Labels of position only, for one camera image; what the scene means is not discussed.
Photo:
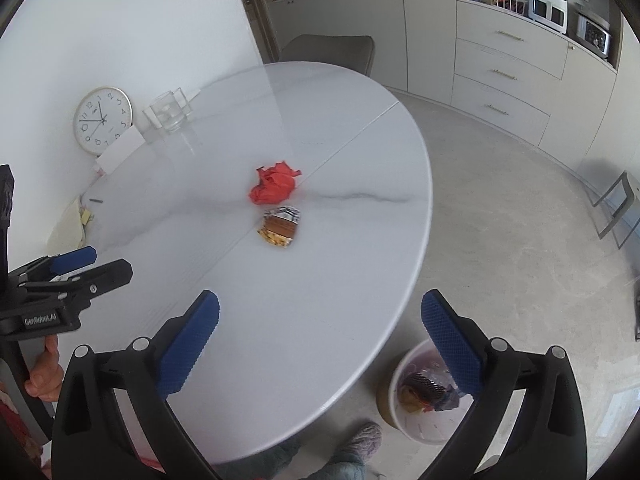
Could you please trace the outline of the person's left hand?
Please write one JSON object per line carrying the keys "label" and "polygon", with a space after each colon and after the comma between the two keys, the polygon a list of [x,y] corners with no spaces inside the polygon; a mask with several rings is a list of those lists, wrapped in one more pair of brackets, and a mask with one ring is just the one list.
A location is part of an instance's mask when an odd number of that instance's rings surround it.
{"label": "person's left hand", "polygon": [[64,370],[60,365],[58,336],[50,335],[44,338],[43,352],[29,372],[25,390],[30,396],[43,402],[58,402],[63,379]]}

